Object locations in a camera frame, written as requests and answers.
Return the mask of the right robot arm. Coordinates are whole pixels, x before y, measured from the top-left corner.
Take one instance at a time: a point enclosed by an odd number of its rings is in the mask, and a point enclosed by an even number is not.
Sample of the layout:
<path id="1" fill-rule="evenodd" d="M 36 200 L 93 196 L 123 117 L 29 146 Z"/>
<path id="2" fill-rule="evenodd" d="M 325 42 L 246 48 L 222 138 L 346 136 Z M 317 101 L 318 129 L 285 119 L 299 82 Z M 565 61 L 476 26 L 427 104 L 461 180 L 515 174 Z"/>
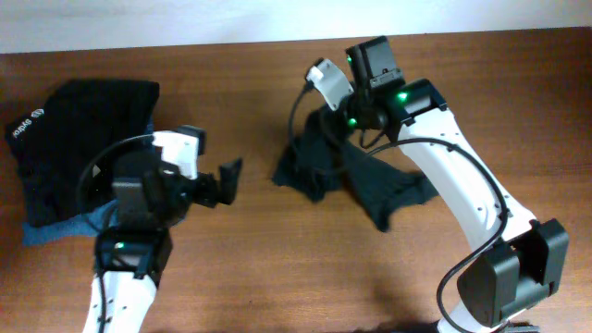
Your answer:
<path id="1" fill-rule="evenodd" d="M 496 179 L 428 79 L 406 80 L 384 36 L 346 51 L 348 71 L 321 58 L 306 80 L 344 123 L 379 130 L 429 179 L 470 253 L 445 275 L 460 296 L 437 332 L 533 332 L 517 316 L 556 294 L 569 245 L 556 219 L 540 221 Z"/>

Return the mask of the dark green t-shirt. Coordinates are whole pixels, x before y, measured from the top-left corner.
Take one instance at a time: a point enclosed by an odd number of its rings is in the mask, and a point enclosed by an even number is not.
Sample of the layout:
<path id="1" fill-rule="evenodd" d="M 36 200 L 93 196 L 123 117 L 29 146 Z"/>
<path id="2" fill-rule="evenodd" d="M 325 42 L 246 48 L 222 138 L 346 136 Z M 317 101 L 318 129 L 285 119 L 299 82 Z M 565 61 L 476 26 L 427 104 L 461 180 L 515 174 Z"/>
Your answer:
<path id="1" fill-rule="evenodd" d="M 403 207 L 425 204 L 438 191 L 420 171 L 402 171 L 374 157 L 348 140 L 329 122 L 321 107 L 307 117 L 303 133 L 279 158 L 272 182 L 322 201 L 331 191 L 346 190 L 381 232 L 390 229 L 390 216 Z"/>

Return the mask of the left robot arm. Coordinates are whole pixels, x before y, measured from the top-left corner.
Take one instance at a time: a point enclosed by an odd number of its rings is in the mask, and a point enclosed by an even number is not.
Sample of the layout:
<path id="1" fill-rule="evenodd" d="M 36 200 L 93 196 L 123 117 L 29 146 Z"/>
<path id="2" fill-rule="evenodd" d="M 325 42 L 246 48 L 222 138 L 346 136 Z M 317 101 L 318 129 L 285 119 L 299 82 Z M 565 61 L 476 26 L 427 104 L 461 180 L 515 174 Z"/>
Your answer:
<path id="1" fill-rule="evenodd" d="M 116 223 L 96 238 L 94 277 L 86 332 L 138 332 L 154 303 L 173 249 L 170 230 L 192 204 L 213 208 L 234 202 L 242 168 L 237 158 L 219 174 L 183 176 L 179 166 L 149 151 L 115 162 L 112 188 Z"/>

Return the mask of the blue denim jeans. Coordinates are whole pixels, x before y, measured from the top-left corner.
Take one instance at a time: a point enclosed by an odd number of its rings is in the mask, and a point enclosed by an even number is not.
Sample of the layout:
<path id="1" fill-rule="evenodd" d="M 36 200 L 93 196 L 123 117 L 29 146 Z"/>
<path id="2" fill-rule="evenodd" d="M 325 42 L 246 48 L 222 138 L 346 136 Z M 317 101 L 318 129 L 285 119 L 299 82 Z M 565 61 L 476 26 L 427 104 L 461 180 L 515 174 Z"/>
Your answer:
<path id="1" fill-rule="evenodd" d="M 116 212 L 117 201 L 112 200 L 86 215 L 91 222 L 90 226 L 84 222 L 81 215 L 43 227 L 32 227 L 30 224 L 24 223 L 22 225 L 22 244 L 24 246 L 36 246 L 58 241 L 65 237 L 94 237 L 98 234 L 95 229 L 102 229 L 105 222 L 109 227 L 117 224 Z"/>

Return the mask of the black folded garment with logo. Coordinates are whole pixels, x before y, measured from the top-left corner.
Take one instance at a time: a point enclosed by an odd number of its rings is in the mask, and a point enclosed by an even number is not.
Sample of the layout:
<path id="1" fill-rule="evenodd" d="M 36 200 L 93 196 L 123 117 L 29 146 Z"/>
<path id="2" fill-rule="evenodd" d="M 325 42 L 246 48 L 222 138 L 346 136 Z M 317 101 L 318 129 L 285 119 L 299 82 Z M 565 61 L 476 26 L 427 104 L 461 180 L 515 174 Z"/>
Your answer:
<path id="1" fill-rule="evenodd" d="M 149 80 L 69 80 L 42 107 L 8 122 L 5 140 L 18 163 L 27 224 L 76 216 L 83 170 L 111 144 L 147 133 L 159 93 Z"/>

